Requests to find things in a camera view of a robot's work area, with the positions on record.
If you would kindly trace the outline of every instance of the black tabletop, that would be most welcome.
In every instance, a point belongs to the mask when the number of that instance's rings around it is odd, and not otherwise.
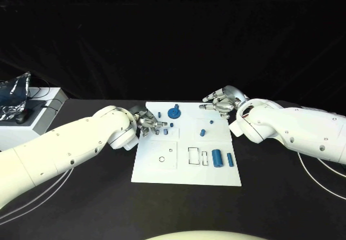
[[[48,129],[92,116],[107,105],[136,104],[145,102],[69,99]],[[272,240],[346,239],[346,201],[312,182],[296,153],[273,139],[255,144],[244,136],[231,136],[231,144],[242,187],[132,183],[136,147],[125,151],[106,145],[73,169],[47,202],[0,226],[0,239],[142,240],[190,230],[230,231]],[[311,157],[302,155],[302,160],[321,184],[346,196],[346,179]],[[54,180],[15,198],[0,215]]]

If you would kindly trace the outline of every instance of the white board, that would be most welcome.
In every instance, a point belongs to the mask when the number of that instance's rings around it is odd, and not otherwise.
[[[178,105],[177,119],[167,115]],[[167,127],[158,135],[139,136],[131,181],[135,183],[240,186],[227,120],[198,102],[146,102],[145,107]],[[213,166],[211,150],[220,150],[221,167]],[[227,153],[233,167],[229,167]]]

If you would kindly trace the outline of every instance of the black curtain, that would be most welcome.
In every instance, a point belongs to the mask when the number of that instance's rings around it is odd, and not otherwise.
[[[0,79],[30,71],[80,99],[200,100],[233,85],[346,114],[346,15],[328,1],[0,6]]]

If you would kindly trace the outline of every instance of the blue cylinder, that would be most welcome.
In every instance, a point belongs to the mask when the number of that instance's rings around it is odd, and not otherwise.
[[[177,119],[181,115],[181,112],[178,110],[178,105],[175,104],[174,105],[174,108],[171,108],[168,111],[167,111],[167,116],[171,118],[171,119]]]
[[[198,135],[200,135],[200,137],[203,137],[203,136],[204,136],[204,134],[205,134],[205,130],[204,130],[204,129],[201,129],[201,130],[200,130],[200,134],[198,134]]]
[[[231,155],[230,153],[226,154],[226,158],[227,158],[227,164],[229,164],[229,167],[233,167],[233,160],[231,160]]]
[[[211,154],[211,162],[213,162],[214,168],[223,167],[220,150],[218,149],[213,149],[210,151],[210,154]]]

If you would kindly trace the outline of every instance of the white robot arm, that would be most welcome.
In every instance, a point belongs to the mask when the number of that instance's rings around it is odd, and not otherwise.
[[[346,117],[324,111],[298,107],[282,108],[265,99],[249,99],[231,86],[213,92],[200,109],[216,110],[227,119],[236,109],[236,120],[229,129],[236,137],[259,143],[276,139],[292,151],[314,158],[346,164]]]
[[[107,106],[92,117],[57,127],[31,141],[0,152],[0,209],[28,189],[97,155],[105,144],[129,150],[164,126],[143,107]]]

